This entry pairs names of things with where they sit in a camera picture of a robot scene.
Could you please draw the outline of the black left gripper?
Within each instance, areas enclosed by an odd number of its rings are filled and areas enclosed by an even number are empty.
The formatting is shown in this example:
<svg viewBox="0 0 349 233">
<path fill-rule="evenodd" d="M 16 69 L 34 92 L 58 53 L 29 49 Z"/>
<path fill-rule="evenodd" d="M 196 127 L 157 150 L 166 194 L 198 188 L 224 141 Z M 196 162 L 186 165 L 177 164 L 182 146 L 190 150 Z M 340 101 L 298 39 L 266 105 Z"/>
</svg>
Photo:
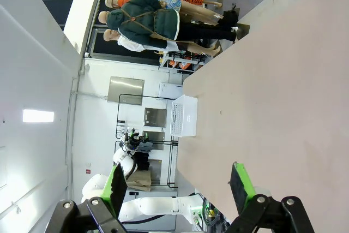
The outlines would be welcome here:
<svg viewBox="0 0 349 233">
<path fill-rule="evenodd" d="M 128 150 L 136 150 L 140 143 L 146 143 L 148 140 L 148 133 L 140 135 L 135 129 L 132 129 L 130 133 L 125 135 L 125 144 Z"/>
</svg>

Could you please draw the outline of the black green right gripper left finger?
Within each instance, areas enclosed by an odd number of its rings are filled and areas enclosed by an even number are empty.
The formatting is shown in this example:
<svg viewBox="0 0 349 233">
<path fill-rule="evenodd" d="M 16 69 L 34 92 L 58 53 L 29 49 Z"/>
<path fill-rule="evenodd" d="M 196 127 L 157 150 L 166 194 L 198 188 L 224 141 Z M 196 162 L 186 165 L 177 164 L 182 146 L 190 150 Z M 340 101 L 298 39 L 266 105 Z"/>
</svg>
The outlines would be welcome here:
<svg viewBox="0 0 349 233">
<path fill-rule="evenodd" d="M 120 164 L 113 166 L 105 189 L 81 204 L 61 200 L 53 212 L 54 232 L 127 232 L 119 221 L 127 183 Z"/>
</svg>

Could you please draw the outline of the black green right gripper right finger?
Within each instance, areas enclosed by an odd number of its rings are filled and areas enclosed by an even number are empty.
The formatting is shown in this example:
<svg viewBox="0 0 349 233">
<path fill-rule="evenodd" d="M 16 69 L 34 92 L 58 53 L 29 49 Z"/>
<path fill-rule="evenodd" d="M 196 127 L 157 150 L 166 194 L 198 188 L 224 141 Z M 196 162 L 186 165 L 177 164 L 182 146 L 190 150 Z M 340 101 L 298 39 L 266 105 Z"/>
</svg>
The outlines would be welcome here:
<svg viewBox="0 0 349 233">
<path fill-rule="evenodd" d="M 238 216 L 226 232 L 314 232 L 300 198 L 284 197 L 276 201 L 271 196 L 258 194 L 242 163 L 233 163 L 229 181 Z"/>
</svg>

